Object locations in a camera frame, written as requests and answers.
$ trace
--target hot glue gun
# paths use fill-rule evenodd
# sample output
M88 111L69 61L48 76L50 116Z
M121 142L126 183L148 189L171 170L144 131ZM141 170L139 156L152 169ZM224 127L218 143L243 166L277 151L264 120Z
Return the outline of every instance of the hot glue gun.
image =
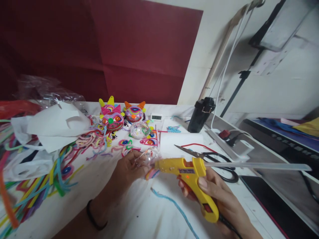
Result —
M206 175L206 167L201 158L193 158L192 162L187 162L184 158L162 159L155 162L155 169L177 175L185 188L189 192L193 191L198 198L204 218L212 223L217 222L219 212L215 202L197 184L198 178Z

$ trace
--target orange cat ears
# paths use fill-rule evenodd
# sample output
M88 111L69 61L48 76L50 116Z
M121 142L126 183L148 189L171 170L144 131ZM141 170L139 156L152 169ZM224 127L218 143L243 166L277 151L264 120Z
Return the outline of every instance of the orange cat ears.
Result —
M130 107L132 106L132 105L129 104L127 101L124 101L124 103L125 103L126 109L128 109L128 108L130 108ZM141 109L143 109L144 106L145 106L145 101L143 101L142 103L140 103L137 107L140 107Z

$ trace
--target red backdrop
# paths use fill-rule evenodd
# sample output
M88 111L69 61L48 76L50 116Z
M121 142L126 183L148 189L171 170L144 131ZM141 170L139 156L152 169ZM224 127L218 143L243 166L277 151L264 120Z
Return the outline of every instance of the red backdrop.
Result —
M141 0L0 3L1 99L19 74L57 78L87 101L176 104L202 11Z

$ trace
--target black hair tie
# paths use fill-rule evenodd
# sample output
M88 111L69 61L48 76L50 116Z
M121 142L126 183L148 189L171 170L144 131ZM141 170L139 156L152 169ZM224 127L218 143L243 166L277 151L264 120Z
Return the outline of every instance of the black hair tie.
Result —
M105 223L104 226L99 226L96 221L94 220L91 212L90 212L90 203L92 202L92 199L87 203L86 205L86 213L87 213L87 216L89 217L91 223L93 224L93 226L98 230L98 231L102 231L106 225L107 225L107 222Z

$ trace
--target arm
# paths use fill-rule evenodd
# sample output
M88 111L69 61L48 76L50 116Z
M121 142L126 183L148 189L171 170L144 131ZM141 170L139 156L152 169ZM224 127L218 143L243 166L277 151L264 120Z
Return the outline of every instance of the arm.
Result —
M215 200L219 212L233 225L243 239L263 239L227 184L212 168L207 168L206 173L205 178L199 178L198 186ZM188 193L183 182L179 181L178 185L182 188L185 197L197 201L192 192ZM217 222L217 226L227 238L238 239L238 236L220 221Z
M99 195L91 201L89 210L95 222L99 226L106 224L108 214L120 200L120 197L129 189L131 184L138 178L145 176L147 167L136 167L135 160L141 152L131 151L117 162L115 170ZM95 238L98 230L84 208L72 221L70 221L53 239L64 238Z

